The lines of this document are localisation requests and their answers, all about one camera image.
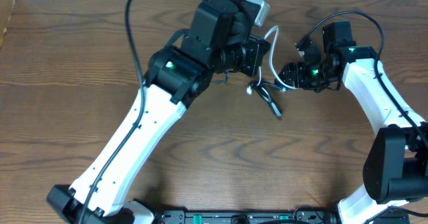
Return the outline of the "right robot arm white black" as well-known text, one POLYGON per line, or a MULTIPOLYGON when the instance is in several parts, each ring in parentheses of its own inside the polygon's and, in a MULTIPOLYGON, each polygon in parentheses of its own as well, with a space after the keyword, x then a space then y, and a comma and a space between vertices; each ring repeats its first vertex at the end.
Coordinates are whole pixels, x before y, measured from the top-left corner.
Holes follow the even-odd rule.
POLYGON ((309 37, 296 47, 302 62, 286 64, 275 82, 321 92, 335 83, 354 95, 376 136, 363 166, 363 184, 337 204, 339 223, 372 223, 427 196, 427 122, 388 79, 379 54, 358 46, 350 23, 322 29, 325 57, 309 37))

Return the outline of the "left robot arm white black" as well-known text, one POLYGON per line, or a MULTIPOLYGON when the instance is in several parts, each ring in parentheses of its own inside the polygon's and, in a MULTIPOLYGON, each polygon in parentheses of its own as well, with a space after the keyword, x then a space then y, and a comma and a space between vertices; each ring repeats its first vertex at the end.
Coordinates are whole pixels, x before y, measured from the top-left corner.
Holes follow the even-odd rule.
POLYGON ((67 223, 153 223, 153 211, 126 198, 133 181, 214 74, 257 74, 270 44, 251 29, 269 10, 264 0, 202 0, 191 26, 176 31, 138 72, 136 99, 95 161, 72 184, 53 186, 52 209, 67 223))

